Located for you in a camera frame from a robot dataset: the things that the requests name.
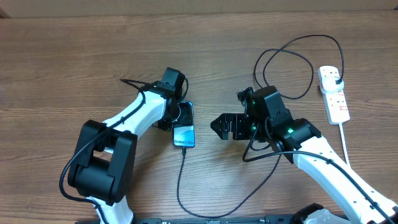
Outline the blue Galaxy smartphone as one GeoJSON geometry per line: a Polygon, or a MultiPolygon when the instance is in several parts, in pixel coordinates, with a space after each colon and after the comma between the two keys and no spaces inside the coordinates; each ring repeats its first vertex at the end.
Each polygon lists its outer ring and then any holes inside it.
{"type": "Polygon", "coordinates": [[[180,117],[173,129],[173,144],[176,147],[195,147],[195,131],[193,122],[193,103],[182,101],[179,104],[180,117]]]}

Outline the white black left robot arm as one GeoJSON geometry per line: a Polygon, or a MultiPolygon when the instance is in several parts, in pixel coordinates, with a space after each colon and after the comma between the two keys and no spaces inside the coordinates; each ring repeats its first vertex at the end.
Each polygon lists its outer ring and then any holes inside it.
{"type": "Polygon", "coordinates": [[[185,101],[188,80],[166,68],[152,83],[125,79],[138,90],[137,98],[103,122],[88,120],[81,128],[75,152],[59,180],[62,195],[93,205],[97,223],[132,223],[127,204],[137,141],[151,127],[172,131],[174,144],[193,147],[193,105],[185,101]]]}

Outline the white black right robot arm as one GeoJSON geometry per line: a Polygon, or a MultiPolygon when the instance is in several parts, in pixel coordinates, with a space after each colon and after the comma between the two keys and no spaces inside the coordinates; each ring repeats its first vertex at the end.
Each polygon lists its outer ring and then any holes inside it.
{"type": "Polygon", "coordinates": [[[268,142],[267,156],[284,155],[306,172],[351,223],[397,223],[397,204],[367,184],[307,119],[293,119],[274,86],[238,93],[243,113],[223,113],[210,124],[222,139],[268,142]]]}

